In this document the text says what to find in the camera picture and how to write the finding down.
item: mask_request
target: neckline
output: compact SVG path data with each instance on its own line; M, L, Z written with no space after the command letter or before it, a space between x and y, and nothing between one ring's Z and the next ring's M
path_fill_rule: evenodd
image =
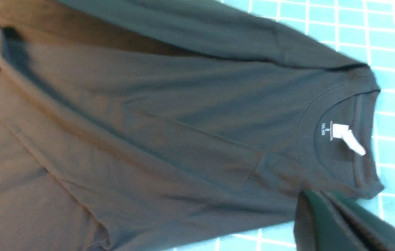
M352 96L379 91L380 88L376 84L374 75L369 67L360 67L351 70L348 74L349 78L344 83L328 90L314 102L309 105L305 111L298 129L298 152L304 165L308 168L315 168L328 172L317 157L315 148L315 134L318 133L318 124L323 115L337 103L346 100ZM355 117L360 116L360 109L356 109ZM356 130L359 123L352 125L352 130ZM360 157L354 157L354 175L357 168L360 167Z

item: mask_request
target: t-shirt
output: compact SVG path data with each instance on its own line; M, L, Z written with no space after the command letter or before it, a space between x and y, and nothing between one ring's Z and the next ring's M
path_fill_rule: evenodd
M61 2L87 14L0 0L0 250L161 250L382 190L365 63L210 0Z

